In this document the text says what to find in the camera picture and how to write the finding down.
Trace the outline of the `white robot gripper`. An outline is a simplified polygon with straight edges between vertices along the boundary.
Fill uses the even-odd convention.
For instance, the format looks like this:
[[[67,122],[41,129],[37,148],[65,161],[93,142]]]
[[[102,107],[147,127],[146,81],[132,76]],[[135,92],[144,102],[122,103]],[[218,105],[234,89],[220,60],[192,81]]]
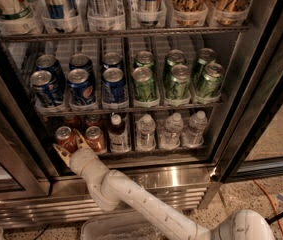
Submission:
[[[86,139],[74,129],[77,147],[80,148],[72,155],[60,146],[53,144],[63,162],[70,167],[71,171],[80,176],[87,185],[93,201],[104,211],[112,211],[118,206],[118,201],[110,200],[101,192],[101,186],[105,176],[110,172],[109,168],[98,158],[94,151],[89,148]]]

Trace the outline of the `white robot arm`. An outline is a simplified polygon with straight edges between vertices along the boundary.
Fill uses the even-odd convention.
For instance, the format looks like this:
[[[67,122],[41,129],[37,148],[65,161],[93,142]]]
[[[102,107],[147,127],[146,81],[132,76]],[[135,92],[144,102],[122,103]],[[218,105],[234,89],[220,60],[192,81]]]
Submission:
[[[124,202],[139,212],[169,240],[275,240],[266,220],[257,212],[239,210],[210,230],[164,203],[124,173],[109,169],[87,144],[75,134],[78,149],[71,153],[56,144],[54,149],[65,164],[87,185],[94,202],[104,211]]]

